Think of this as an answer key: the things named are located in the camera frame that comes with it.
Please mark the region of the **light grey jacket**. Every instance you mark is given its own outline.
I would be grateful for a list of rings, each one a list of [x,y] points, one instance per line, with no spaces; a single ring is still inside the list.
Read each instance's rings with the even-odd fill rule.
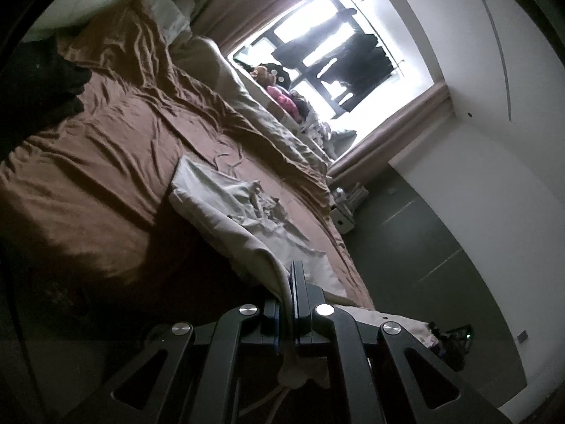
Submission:
[[[322,288],[328,302],[354,320],[376,327],[397,322],[424,347],[439,344],[424,322],[361,308],[349,300],[327,254],[311,247],[280,202],[266,194],[258,181],[239,181],[184,155],[177,163],[169,196],[176,212],[211,236],[214,247],[254,276],[284,308],[292,305],[287,266],[300,261],[305,280]]]

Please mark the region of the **dark hanging garment left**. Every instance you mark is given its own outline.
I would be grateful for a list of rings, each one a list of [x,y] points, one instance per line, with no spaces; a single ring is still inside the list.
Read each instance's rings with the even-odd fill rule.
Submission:
[[[335,32],[315,33],[310,31],[275,49],[272,53],[273,58],[287,68],[300,67],[303,64],[303,60],[308,55],[312,54],[323,42],[334,34]]]

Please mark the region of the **items on right table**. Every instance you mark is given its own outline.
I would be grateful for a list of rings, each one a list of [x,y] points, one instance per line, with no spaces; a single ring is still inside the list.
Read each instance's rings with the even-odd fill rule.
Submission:
[[[331,194],[336,205],[354,213],[368,198],[369,191],[363,185],[356,183],[349,189],[336,188]]]

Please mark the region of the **white bedside table right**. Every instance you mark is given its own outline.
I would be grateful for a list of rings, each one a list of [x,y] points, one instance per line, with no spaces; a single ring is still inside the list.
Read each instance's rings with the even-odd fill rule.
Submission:
[[[346,235],[355,227],[355,221],[348,209],[344,209],[338,204],[331,206],[331,220],[341,235]]]

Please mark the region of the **dark hanging garments right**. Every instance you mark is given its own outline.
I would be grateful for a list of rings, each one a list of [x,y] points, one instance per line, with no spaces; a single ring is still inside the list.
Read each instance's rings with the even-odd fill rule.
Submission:
[[[351,112],[394,72],[394,65],[375,35],[355,32],[340,48],[327,56],[335,62],[321,74],[326,83],[337,81],[351,94],[338,101],[340,108]]]

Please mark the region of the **black plush toy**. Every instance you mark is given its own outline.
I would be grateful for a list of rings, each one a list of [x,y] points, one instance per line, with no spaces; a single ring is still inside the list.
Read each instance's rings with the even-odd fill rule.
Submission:
[[[273,86],[289,90],[291,85],[288,72],[277,63],[261,63],[252,70],[251,77],[263,88]]]

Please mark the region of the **beige duvet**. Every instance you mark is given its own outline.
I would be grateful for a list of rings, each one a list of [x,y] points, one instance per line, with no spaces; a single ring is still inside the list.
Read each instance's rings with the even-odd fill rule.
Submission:
[[[249,74],[231,65],[211,39],[179,36],[168,50],[178,68],[222,97],[288,159],[327,174],[331,165],[327,154]]]

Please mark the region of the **black folded clothes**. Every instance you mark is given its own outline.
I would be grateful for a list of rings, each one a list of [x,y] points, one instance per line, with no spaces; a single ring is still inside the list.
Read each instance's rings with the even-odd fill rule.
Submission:
[[[55,37],[20,42],[1,65],[1,157],[28,137],[84,111],[90,69],[58,52]]]

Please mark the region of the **white pillow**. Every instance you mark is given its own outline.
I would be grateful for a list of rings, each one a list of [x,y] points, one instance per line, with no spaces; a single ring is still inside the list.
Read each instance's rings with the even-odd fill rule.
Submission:
[[[191,37],[191,14],[195,0],[144,0],[151,10],[153,19],[171,45],[179,35]]]

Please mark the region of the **right beige curtain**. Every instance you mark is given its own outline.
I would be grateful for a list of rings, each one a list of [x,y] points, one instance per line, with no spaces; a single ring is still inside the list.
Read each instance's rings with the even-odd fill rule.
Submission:
[[[331,189],[367,184],[421,134],[448,118],[453,104],[447,84],[440,81],[384,120],[328,170]]]

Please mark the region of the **clothes pile on sill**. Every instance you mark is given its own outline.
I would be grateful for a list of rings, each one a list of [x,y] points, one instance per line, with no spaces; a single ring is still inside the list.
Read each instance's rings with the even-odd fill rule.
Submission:
[[[317,144],[331,160],[338,159],[353,144],[357,137],[355,130],[333,130],[329,123],[320,120],[311,105],[300,95],[293,95],[300,117],[300,131]]]

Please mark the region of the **brown bed sheet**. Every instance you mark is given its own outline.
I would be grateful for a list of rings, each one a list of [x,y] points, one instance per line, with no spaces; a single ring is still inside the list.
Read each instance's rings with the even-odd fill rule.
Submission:
[[[349,300],[373,301],[331,220],[327,178],[288,159],[172,61],[144,0],[95,16],[58,52],[91,70],[84,111],[28,137],[1,161],[1,286],[130,314],[215,295],[272,294],[170,203],[179,159],[258,181],[327,254]]]

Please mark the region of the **pink plush toy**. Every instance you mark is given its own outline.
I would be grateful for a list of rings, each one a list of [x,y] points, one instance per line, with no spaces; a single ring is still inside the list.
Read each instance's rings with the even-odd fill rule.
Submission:
[[[267,88],[269,96],[292,118],[300,117],[295,102],[277,86],[269,85]]]

